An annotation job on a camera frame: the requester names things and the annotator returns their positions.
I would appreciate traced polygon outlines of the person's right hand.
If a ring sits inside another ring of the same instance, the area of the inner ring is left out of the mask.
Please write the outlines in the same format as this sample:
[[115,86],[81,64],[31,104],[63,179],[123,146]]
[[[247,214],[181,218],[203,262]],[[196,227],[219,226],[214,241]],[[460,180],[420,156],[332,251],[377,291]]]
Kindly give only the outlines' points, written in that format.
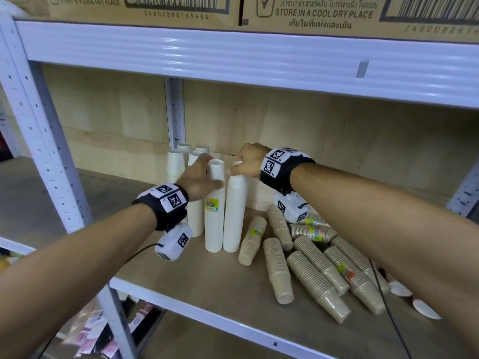
[[244,162],[248,164],[248,173],[245,175],[250,178],[260,178],[260,168],[265,156],[271,151],[270,147],[260,143],[245,144],[238,155],[244,156]]

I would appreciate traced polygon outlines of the person's left hand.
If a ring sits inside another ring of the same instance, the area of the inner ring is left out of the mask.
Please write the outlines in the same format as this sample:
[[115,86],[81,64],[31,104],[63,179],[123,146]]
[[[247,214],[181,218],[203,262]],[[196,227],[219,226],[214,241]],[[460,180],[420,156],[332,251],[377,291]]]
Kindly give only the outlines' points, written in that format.
[[203,180],[213,179],[208,170],[208,163],[212,159],[208,154],[201,154],[175,182],[188,195],[188,202],[203,199]]

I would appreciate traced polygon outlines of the plain white cup sleeve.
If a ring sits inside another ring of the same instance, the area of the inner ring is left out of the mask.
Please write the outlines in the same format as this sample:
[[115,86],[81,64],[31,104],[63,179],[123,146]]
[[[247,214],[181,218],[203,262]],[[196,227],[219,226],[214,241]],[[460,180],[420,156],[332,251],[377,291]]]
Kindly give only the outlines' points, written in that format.
[[240,247],[248,184],[245,175],[230,176],[227,184],[223,249],[229,253],[236,252]]

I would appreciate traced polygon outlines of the white cup sleeve yellow label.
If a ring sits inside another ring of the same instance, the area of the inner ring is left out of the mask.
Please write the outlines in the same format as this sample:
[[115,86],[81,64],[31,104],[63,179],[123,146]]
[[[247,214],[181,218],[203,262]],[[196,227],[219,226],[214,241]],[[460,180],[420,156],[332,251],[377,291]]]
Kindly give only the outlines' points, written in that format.
[[[213,180],[225,182],[222,160],[210,160],[208,172]],[[205,247],[211,253],[217,253],[223,247],[225,199],[224,186],[214,190],[205,198]]]

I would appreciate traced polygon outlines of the person's right forearm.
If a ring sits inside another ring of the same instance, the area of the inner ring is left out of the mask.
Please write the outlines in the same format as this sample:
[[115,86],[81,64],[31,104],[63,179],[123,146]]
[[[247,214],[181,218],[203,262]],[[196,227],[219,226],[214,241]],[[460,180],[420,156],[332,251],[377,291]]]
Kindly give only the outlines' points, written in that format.
[[479,225],[318,164],[295,167],[290,184],[342,238],[449,322],[479,357]]

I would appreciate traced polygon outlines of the person's left forearm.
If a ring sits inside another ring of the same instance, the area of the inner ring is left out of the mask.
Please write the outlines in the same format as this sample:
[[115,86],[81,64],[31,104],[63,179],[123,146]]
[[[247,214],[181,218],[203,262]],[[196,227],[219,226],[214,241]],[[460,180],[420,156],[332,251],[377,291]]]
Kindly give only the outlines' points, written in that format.
[[137,204],[0,272],[0,359],[25,359],[110,281],[157,227]]

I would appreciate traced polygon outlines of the group of white cup stacks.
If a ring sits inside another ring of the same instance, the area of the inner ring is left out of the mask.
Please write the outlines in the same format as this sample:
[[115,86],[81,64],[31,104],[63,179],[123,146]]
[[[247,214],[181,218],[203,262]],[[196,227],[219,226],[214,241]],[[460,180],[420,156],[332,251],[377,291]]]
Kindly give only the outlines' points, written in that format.
[[[166,163],[167,182],[175,183],[186,167],[192,165],[198,156],[205,153],[206,151],[198,149],[192,151],[178,148],[169,150]],[[192,229],[193,237],[201,236],[205,232],[204,205],[204,199],[188,203],[187,217],[184,222]]]

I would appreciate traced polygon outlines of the black marker wristband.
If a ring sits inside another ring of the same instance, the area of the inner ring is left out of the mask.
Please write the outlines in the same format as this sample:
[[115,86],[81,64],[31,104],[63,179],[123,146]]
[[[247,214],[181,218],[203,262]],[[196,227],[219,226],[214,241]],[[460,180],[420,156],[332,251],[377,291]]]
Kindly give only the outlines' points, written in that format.
[[137,196],[132,205],[147,205],[157,220],[157,231],[169,232],[187,216],[189,195],[177,184],[157,185]]
[[290,183],[292,170],[302,163],[315,163],[307,154],[282,147],[268,152],[260,166],[260,181],[276,192],[286,196],[294,189]]

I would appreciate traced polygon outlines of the white metal shelf rack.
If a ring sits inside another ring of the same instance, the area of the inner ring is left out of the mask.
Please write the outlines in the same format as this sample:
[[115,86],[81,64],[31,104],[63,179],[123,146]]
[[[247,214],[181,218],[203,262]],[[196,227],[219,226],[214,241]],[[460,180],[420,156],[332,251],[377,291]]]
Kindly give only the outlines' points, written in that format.
[[0,0],[0,78],[67,232],[92,216],[40,63],[372,97],[479,115],[479,46],[37,22]]

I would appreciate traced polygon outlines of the pile of brown cup stacks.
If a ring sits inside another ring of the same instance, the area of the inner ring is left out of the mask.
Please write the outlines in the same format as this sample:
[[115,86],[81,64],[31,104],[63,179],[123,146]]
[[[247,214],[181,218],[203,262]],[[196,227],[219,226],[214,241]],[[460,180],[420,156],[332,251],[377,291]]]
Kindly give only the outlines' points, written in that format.
[[306,235],[287,242],[280,230],[263,239],[268,223],[272,223],[272,228],[278,228],[280,219],[279,210],[274,206],[268,211],[268,220],[261,216],[253,217],[239,253],[239,262],[249,266],[263,247],[269,280],[279,304],[287,305],[294,300],[293,273],[315,302],[339,324],[351,313],[342,300],[348,291],[374,315],[386,310],[374,284],[336,246],[327,248],[323,253]]

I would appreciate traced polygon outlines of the brown cardboard box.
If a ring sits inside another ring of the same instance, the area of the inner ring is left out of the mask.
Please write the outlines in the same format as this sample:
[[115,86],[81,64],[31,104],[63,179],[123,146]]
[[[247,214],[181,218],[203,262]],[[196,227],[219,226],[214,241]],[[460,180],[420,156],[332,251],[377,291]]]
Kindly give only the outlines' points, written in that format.
[[244,0],[248,31],[479,45],[479,0]]
[[242,0],[0,0],[19,18],[179,29],[231,30]]

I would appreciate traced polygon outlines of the pile of pink white packets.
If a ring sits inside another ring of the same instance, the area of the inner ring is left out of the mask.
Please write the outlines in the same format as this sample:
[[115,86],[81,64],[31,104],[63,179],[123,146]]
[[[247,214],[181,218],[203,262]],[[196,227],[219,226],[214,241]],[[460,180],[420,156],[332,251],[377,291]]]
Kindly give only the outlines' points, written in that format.
[[[140,352],[163,318],[165,309],[124,293],[120,293],[119,298],[134,344]],[[97,299],[79,311],[62,344],[76,349],[73,359],[123,359]]]

